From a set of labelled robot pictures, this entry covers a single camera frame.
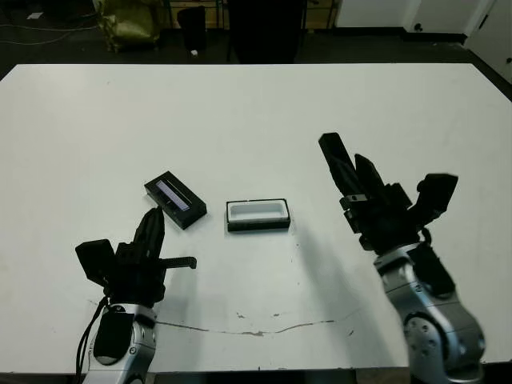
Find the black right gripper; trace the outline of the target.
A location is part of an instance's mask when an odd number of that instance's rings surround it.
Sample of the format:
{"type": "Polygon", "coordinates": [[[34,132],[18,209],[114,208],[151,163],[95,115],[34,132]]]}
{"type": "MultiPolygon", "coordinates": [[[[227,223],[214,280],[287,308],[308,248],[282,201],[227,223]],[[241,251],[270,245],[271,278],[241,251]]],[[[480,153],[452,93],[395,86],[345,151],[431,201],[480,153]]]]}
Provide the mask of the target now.
{"type": "Polygon", "coordinates": [[[345,162],[333,162],[329,168],[362,248],[386,254],[419,242],[419,232],[430,222],[430,200],[420,196],[413,205],[400,184],[383,183],[371,160],[360,154],[354,158],[357,174],[345,162]]]}

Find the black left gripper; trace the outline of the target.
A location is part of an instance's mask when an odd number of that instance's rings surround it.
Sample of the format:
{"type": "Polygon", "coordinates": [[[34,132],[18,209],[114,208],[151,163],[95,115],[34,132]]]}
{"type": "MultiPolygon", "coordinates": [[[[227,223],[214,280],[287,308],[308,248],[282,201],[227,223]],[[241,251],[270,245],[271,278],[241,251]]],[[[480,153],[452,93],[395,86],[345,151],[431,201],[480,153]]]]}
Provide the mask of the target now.
{"type": "Polygon", "coordinates": [[[161,207],[146,212],[135,232],[135,242],[118,244],[114,266],[106,277],[104,294],[110,303],[139,304],[151,308],[163,300],[168,269],[197,267],[186,256],[161,258],[165,223],[161,207]]]}

